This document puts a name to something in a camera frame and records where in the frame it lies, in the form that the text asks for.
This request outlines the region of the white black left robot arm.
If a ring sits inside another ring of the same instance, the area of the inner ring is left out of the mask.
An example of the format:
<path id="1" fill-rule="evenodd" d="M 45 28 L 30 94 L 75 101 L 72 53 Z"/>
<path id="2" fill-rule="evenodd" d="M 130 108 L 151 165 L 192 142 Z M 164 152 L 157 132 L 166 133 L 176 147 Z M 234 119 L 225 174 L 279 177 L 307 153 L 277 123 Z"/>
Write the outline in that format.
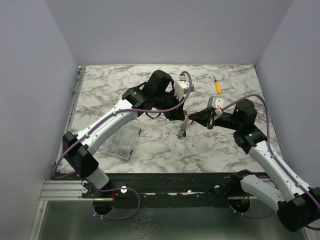
<path id="1" fill-rule="evenodd" d="M 94 158 L 100 146 L 142 114 L 164 114 L 170 121 L 183 121 L 184 103 L 193 90 L 187 71 L 180 74 L 178 81 L 162 70 L 154 71 L 147 81 L 128 88 L 115 106 L 95 123 L 76 134 L 66 132 L 62 137 L 62 159 L 93 185 L 97 196 L 106 197 L 111 190 L 109 178 Z"/>

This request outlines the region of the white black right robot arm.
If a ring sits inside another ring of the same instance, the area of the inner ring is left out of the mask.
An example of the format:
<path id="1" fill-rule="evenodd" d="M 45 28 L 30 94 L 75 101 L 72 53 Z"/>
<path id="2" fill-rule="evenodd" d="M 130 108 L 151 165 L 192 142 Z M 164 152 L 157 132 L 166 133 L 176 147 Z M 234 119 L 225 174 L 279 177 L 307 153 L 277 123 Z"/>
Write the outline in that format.
<path id="1" fill-rule="evenodd" d="M 232 113 L 225 112 L 223 100 L 211 97 L 206 109 L 193 113 L 189 119 L 207 129 L 221 127 L 233 130 L 235 143 L 254 159 L 274 182 L 274 187 L 264 183 L 254 173 L 242 170 L 233 176 L 229 189 L 240 196 L 244 192 L 255 196 L 274 212 L 282 225 L 291 232 L 319 220 L 320 189 L 302 180 L 274 151 L 270 135 L 256 125 L 257 110 L 249 99 L 233 103 Z"/>

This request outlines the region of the silver key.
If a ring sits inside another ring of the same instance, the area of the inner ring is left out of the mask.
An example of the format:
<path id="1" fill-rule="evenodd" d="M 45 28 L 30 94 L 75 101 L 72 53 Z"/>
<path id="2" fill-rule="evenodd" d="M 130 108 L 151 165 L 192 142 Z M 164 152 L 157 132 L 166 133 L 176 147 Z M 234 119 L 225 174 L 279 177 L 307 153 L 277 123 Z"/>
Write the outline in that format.
<path id="1" fill-rule="evenodd" d="M 182 135 L 183 138 L 185 138 L 187 136 L 186 128 L 187 126 L 185 124 L 181 124 L 177 136 Z"/>

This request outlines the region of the grey key organizer red handle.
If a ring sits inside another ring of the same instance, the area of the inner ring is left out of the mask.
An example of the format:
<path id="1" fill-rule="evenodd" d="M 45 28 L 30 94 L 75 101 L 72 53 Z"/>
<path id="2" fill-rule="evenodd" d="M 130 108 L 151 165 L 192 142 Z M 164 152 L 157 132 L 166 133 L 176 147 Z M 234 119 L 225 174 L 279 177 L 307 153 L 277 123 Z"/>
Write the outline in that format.
<path id="1" fill-rule="evenodd" d="M 192 125 L 194 121 L 189 119 L 189 114 L 186 110 L 183 111 L 183 114 L 184 120 L 182 122 L 182 125 L 184 128 L 187 128 L 189 125 Z"/>

